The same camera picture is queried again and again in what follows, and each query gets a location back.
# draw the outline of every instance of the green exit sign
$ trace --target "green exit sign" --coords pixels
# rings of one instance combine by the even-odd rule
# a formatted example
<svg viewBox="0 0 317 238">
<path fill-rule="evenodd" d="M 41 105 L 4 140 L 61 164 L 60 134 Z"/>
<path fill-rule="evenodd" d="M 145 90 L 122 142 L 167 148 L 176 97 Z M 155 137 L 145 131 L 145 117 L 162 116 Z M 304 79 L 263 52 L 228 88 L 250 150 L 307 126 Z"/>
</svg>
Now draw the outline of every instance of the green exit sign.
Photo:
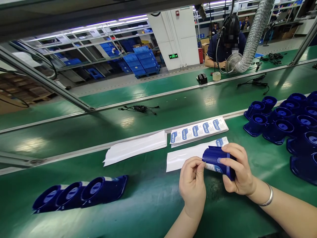
<svg viewBox="0 0 317 238">
<path fill-rule="evenodd" d="M 178 54 L 171 54 L 171 55 L 168 55 L 170 59 L 176 59 L 178 58 Z"/>
</svg>

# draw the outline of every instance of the finger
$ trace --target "finger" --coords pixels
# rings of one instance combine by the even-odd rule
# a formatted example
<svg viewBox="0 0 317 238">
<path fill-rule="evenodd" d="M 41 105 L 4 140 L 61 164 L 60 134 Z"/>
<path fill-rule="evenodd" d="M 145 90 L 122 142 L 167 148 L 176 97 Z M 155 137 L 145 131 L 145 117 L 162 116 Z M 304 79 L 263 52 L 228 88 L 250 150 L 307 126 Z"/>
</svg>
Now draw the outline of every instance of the finger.
<svg viewBox="0 0 317 238">
<path fill-rule="evenodd" d="M 232 182 L 227 175 L 222 175 L 222 179 L 227 192 L 235 192 L 237 190 L 236 184 Z"/>
<path fill-rule="evenodd" d="M 233 159 L 230 159 L 230 158 L 222 158 L 220 159 L 220 162 L 226 166 L 230 166 L 232 169 L 234 169 L 237 177 L 239 179 L 247 179 L 247 171 L 245 169 L 245 167 L 240 164 L 239 162 L 233 160 Z"/>
<path fill-rule="evenodd" d="M 250 169 L 249 163 L 248 163 L 248 159 L 246 158 L 246 156 L 244 155 L 244 153 L 242 153 L 239 149 L 237 149 L 236 147 L 227 144 L 223 147 L 221 147 L 222 151 L 226 152 L 226 153 L 230 153 L 231 155 L 233 155 L 237 161 L 239 163 L 241 163 L 245 168 Z"/>
<path fill-rule="evenodd" d="M 188 162 L 185 167 L 184 167 L 184 171 L 182 174 L 182 177 L 184 179 L 185 182 L 191 182 L 192 181 L 192 173 L 193 170 L 196 166 L 200 165 L 201 163 L 203 163 L 203 161 L 199 158 L 196 158 L 190 162 Z"/>
<path fill-rule="evenodd" d="M 185 166 L 190 163 L 191 161 L 195 160 L 195 159 L 201 159 L 197 156 L 194 156 L 194 157 L 190 157 L 189 159 L 185 160 L 183 166 L 182 166 L 182 169 L 181 169 L 181 174 L 180 174 L 180 178 L 182 178 L 183 176 L 183 173 L 184 173 L 184 170 L 185 170 Z"/>
<path fill-rule="evenodd" d="M 198 183 L 203 183 L 204 182 L 204 169 L 205 169 L 206 163 L 203 162 L 197 167 L 197 173 L 196 173 L 196 181 Z"/>
</svg>

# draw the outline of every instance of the fluorescent light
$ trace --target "fluorescent light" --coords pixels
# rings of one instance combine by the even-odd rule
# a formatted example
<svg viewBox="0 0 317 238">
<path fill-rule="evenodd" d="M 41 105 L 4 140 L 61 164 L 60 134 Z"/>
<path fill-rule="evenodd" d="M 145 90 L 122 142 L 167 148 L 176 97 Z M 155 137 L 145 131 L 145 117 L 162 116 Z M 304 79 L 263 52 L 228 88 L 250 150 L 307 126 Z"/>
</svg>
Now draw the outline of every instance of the fluorescent light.
<svg viewBox="0 0 317 238">
<path fill-rule="evenodd" d="M 146 15 L 140 15 L 140 16 L 129 17 L 129 18 L 122 18 L 122 19 L 119 19 L 119 21 L 130 20 L 130 19 L 135 19 L 135 18 L 140 18 L 140 17 L 146 17 Z"/>
<path fill-rule="evenodd" d="M 97 29 L 96 27 L 92 27 L 92 28 L 87 28 L 87 29 L 81 29 L 81 30 L 77 30 L 77 31 L 72 31 L 73 34 L 75 33 L 79 33 L 79 32 L 84 32 L 84 31 L 90 31 L 93 29 Z"/>
<path fill-rule="evenodd" d="M 143 21 L 143 20 L 148 20 L 148 18 L 141 18 L 141 19 L 126 21 L 126 23 L 131 23 L 131 22 L 136 22 L 136 21 Z"/>
<path fill-rule="evenodd" d="M 93 24 L 93 25 L 88 25 L 88 26 L 101 25 L 101 24 L 112 23 L 112 22 L 116 22 L 116 21 L 117 21 L 117 20 L 106 21 L 106 22 L 100 22 L 100 23 Z"/>
<path fill-rule="evenodd" d="M 110 24 L 110 25 L 107 25 L 107 27 L 116 26 L 116 25 L 122 25 L 122 24 L 124 24 L 124 22 L 118 22 L 118 23 Z"/>
</svg>

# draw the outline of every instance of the wall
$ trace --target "wall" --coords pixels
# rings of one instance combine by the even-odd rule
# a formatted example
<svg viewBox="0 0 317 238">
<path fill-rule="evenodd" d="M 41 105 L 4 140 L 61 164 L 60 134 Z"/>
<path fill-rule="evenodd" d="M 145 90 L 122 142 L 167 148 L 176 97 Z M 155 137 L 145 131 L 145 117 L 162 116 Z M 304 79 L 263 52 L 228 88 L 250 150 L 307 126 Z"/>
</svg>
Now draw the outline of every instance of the wall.
<svg viewBox="0 0 317 238">
<path fill-rule="evenodd" d="M 192 7 L 163 11 L 157 17 L 147 16 L 168 70 L 199 64 Z M 178 59 L 169 59 L 168 55 L 175 53 Z"/>
</svg>

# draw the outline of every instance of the pipe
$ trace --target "pipe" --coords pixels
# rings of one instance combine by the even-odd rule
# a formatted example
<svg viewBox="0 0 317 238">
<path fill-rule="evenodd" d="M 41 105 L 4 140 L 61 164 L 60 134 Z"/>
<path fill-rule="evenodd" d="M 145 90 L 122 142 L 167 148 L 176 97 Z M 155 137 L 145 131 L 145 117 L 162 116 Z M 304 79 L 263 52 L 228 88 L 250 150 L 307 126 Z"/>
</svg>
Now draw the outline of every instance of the pipe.
<svg viewBox="0 0 317 238">
<path fill-rule="evenodd" d="M 268 21 L 268 17 L 270 16 L 273 4 L 274 0 L 260 0 L 247 43 L 244 48 L 243 57 L 235 66 L 235 70 L 237 72 L 243 73 L 250 67 L 257 51 L 264 27 Z"/>
</svg>

